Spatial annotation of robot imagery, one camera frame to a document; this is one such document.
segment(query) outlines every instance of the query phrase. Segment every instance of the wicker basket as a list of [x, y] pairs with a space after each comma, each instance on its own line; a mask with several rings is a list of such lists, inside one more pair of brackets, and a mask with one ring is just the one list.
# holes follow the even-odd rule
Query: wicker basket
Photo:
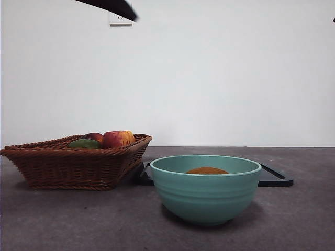
[[142, 162], [151, 136], [135, 134], [135, 143], [110, 149], [72, 149], [82, 135], [6, 146], [0, 155], [11, 160], [33, 189], [111, 190]]

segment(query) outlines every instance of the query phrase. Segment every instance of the ceramic bowl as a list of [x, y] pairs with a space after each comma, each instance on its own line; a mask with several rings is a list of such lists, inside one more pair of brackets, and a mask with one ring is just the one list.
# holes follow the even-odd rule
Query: ceramic bowl
[[[187, 174], [210, 166], [229, 174]], [[244, 158], [180, 155], [151, 162], [152, 178], [163, 204], [175, 215], [198, 225], [219, 225], [235, 218], [252, 201], [261, 165]]]

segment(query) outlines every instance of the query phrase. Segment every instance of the gray countertop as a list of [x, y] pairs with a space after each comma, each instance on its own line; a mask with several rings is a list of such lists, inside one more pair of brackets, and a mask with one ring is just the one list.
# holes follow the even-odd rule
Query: gray countertop
[[252, 159], [294, 185], [259, 187], [241, 215], [201, 227], [170, 213], [132, 174], [111, 191], [33, 190], [3, 157], [1, 251], [335, 250], [335, 148], [148, 147], [143, 161], [180, 154]]

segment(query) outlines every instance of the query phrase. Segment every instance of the orange food in bowl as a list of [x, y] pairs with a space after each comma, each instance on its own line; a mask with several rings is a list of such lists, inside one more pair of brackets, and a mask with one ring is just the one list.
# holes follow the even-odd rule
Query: orange food in bowl
[[229, 174], [227, 171], [210, 167], [210, 166], [204, 166], [199, 168], [194, 168], [186, 172], [187, 174]]

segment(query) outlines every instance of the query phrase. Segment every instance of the apple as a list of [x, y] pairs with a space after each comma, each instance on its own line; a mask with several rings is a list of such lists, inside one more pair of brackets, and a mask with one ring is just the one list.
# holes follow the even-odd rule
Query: apple
[[81, 139], [86, 139], [86, 140], [96, 140], [102, 145], [103, 142], [103, 135], [97, 132], [91, 132], [89, 134], [86, 134], [81, 137]]
[[131, 131], [112, 131], [103, 135], [103, 148], [120, 147], [133, 142], [135, 137]]

